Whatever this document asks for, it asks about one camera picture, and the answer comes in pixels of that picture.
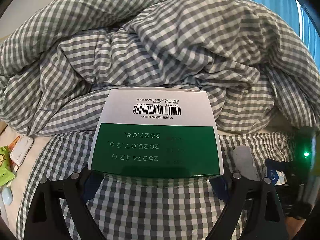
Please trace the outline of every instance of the light blue oval object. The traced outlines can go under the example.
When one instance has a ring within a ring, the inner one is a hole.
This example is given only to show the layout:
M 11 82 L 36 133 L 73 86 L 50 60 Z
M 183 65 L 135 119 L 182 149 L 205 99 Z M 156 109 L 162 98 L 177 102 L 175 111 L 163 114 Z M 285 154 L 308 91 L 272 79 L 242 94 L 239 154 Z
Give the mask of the light blue oval object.
M 13 200 L 12 192 L 9 187 L 4 187 L 1 192 L 3 203 L 5 205 L 10 205 Z

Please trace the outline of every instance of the box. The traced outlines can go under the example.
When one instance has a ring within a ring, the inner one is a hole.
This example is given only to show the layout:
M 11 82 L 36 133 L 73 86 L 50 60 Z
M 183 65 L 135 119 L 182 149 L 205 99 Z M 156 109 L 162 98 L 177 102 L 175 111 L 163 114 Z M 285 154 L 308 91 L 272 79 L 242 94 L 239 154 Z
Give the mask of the box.
M 111 90 L 88 167 L 120 182 L 156 187 L 222 175 L 220 141 L 206 92 Z

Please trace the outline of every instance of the green panel on box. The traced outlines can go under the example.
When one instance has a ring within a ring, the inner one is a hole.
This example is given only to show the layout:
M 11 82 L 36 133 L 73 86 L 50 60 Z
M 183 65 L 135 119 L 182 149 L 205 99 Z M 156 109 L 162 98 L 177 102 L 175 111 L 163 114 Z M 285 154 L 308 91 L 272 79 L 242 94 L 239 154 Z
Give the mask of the green panel on box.
M 102 123 L 91 169 L 140 178 L 220 174 L 213 127 Z

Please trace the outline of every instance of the white smartphone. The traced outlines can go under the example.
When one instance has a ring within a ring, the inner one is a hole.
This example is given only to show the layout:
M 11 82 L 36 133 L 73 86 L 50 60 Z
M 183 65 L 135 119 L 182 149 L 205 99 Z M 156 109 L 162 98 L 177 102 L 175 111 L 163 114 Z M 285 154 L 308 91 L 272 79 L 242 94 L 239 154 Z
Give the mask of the white smartphone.
M 24 158 L 32 146 L 33 139 L 31 137 L 21 137 L 10 153 L 10 159 L 13 160 L 18 166 L 21 166 Z

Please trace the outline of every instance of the barcode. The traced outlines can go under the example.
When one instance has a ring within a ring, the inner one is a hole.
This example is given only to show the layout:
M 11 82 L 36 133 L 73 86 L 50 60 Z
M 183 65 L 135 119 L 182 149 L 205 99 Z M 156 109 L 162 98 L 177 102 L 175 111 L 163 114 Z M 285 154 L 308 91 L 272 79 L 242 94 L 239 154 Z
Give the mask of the barcode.
M 181 115 L 179 106 L 134 106 L 133 114 Z

